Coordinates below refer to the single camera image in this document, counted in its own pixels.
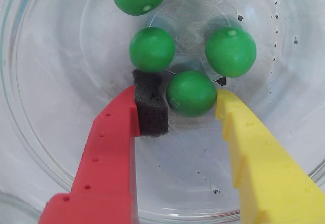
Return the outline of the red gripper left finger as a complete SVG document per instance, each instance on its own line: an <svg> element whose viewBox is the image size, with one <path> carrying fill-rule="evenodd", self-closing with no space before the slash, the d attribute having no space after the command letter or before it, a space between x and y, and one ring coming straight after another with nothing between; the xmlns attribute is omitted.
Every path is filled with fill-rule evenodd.
<svg viewBox="0 0 325 224"><path fill-rule="evenodd" d="M162 77L133 71L134 84L93 121L71 191L46 204L40 223L138 223L135 138L168 132Z"/></svg>

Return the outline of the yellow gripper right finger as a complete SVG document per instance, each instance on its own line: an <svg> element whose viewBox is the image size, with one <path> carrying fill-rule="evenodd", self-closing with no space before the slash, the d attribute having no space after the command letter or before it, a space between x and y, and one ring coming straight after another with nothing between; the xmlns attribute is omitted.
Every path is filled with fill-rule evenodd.
<svg viewBox="0 0 325 224"><path fill-rule="evenodd" d="M236 95L216 93L241 223L324 223L324 192Z"/></svg>

